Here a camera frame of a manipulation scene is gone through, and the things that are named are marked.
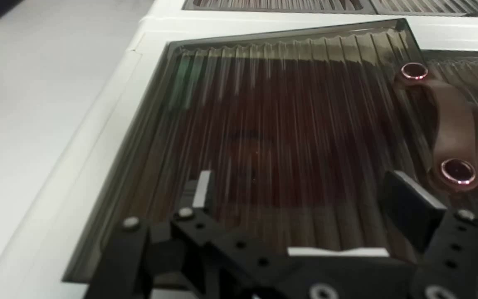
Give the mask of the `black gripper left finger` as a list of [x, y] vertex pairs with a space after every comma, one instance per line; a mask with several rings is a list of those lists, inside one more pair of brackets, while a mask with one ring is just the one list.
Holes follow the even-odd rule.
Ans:
[[84, 299], [151, 299], [156, 279], [177, 274], [197, 299], [283, 299], [279, 260], [209, 214], [212, 172], [187, 181], [159, 224], [126, 217], [111, 234]]

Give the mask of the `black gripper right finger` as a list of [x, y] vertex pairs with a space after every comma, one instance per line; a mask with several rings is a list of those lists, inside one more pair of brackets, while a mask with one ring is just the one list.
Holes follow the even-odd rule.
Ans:
[[478, 217], [448, 209], [401, 171], [388, 171], [378, 191], [383, 214], [420, 254], [411, 299], [478, 299]]

